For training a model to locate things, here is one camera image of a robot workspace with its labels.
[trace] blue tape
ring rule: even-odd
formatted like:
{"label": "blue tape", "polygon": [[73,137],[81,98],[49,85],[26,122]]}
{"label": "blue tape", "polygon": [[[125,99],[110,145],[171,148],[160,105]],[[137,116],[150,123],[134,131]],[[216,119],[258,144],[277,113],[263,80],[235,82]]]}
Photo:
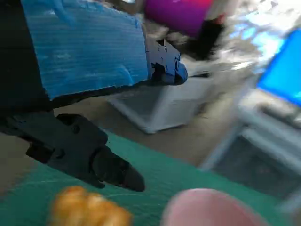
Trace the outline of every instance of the blue tape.
{"label": "blue tape", "polygon": [[82,0],[22,0],[42,84],[50,97],[147,80],[141,23]]}

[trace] blue monitor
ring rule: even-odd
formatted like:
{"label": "blue monitor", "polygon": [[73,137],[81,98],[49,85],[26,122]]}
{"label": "blue monitor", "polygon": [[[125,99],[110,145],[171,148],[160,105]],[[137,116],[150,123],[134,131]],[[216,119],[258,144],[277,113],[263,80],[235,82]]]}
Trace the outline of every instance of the blue monitor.
{"label": "blue monitor", "polygon": [[286,38],[257,87],[301,107],[301,30]]}

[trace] purple object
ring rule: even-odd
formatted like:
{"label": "purple object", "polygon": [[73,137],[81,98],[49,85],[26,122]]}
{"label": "purple object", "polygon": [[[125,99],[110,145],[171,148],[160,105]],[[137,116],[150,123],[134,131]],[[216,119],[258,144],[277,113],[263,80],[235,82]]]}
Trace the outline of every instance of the purple object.
{"label": "purple object", "polygon": [[170,29],[197,37],[212,0],[146,0],[148,19]]}

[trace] pink object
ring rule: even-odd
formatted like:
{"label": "pink object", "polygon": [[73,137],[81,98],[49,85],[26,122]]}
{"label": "pink object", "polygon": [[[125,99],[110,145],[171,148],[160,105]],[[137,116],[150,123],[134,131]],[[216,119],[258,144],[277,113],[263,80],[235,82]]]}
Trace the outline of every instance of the pink object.
{"label": "pink object", "polygon": [[212,0],[145,0],[144,14],[170,29],[197,37]]}
{"label": "pink object", "polygon": [[236,199],[211,189],[191,189],[172,198],[161,226],[266,226]]}

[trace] orange food piece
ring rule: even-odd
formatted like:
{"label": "orange food piece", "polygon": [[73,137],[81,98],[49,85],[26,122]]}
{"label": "orange food piece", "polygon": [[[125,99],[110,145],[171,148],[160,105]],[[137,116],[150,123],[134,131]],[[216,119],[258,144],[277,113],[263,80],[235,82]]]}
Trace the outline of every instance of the orange food piece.
{"label": "orange food piece", "polygon": [[51,226],[130,226],[131,214],[100,194],[72,186],[59,193],[51,209]]}

